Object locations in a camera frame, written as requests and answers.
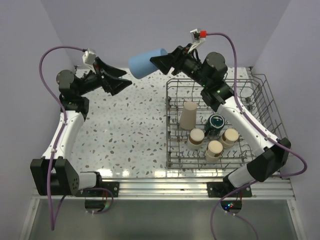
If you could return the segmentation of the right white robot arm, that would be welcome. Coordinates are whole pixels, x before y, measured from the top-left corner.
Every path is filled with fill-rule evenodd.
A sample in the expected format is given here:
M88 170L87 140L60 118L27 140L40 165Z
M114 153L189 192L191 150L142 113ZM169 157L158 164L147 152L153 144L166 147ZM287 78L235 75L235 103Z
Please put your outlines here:
M171 53L151 57L150 62L163 74L173 68L173 75L183 73L201 85L206 105L235 127L254 151L254 160L224 177L222 189L227 196L235 196L250 182L264 182L286 164L291 142L285 137L279 139L242 106L235 90L224 80L228 67L220 53L210 52L200 61L178 46Z

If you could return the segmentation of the tall beige cup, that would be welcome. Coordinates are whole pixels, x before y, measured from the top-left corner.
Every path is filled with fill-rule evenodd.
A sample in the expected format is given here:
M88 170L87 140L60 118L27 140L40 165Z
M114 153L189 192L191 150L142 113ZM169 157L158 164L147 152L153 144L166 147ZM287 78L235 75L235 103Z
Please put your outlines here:
M179 125L184 130L192 130L196 126L197 104L193 101L185 102L181 112Z

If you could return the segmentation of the blue plastic cup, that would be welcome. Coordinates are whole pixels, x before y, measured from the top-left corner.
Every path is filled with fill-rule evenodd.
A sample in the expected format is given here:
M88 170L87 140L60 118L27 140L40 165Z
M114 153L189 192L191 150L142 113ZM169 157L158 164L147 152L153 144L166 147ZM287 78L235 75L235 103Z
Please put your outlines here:
M158 70L158 68L150 61L152 57L166 55L167 51L164 48L158 48L152 51L141 53L133 56L128 60L130 73L136 79L142 79Z

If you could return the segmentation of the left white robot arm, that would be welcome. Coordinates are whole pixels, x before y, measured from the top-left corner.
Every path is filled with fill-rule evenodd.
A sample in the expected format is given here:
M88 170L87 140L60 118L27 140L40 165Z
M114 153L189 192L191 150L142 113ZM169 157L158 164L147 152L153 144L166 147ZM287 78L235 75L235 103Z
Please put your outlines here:
M86 189L92 196L103 193L104 184L97 171L78 172L70 162L77 135L86 121L90 101L84 95L103 88L112 96L132 84L124 79L126 71L105 64L99 57L93 61L93 69L84 77L77 77L70 70L62 70L56 76L59 88L58 102L63 106L56 132L41 158L30 163L32 177L41 196L75 196Z

